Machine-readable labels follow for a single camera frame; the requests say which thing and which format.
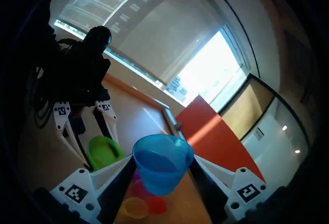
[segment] roller blind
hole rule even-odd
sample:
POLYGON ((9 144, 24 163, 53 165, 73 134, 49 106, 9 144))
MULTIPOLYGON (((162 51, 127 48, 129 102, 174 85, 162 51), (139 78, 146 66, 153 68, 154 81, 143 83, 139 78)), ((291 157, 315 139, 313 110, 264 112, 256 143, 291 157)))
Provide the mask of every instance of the roller blind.
POLYGON ((224 24, 211 0, 96 1, 71 0, 61 15, 84 30, 110 28, 109 47, 165 85, 224 24))

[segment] plastic cup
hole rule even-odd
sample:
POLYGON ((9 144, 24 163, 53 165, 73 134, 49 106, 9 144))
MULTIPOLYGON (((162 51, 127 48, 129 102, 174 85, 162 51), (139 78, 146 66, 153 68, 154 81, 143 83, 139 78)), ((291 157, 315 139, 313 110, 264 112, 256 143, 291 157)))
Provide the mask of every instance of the plastic cup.
POLYGON ((138 140, 132 153, 145 189, 156 196, 172 192, 194 158, 186 141, 164 134, 138 140))
POLYGON ((144 200, 130 197, 122 202, 119 212, 135 219, 142 219, 147 216, 148 209, 144 200))

